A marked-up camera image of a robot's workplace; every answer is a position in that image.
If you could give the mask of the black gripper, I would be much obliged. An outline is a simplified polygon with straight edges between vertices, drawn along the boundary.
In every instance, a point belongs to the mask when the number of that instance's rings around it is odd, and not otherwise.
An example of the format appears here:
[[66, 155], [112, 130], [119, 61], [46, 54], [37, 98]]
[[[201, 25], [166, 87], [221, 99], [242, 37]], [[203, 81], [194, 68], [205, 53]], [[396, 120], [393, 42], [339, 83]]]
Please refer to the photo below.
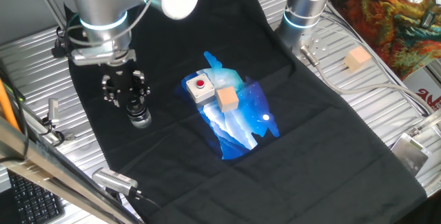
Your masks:
[[101, 79], [103, 99], [119, 108], [119, 99], [129, 99], [132, 95], [130, 88], [133, 88], [134, 96], [139, 103], [144, 104], [151, 90], [144, 73], [136, 69], [134, 61], [128, 61], [119, 66], [104, 65], [104, 76]]

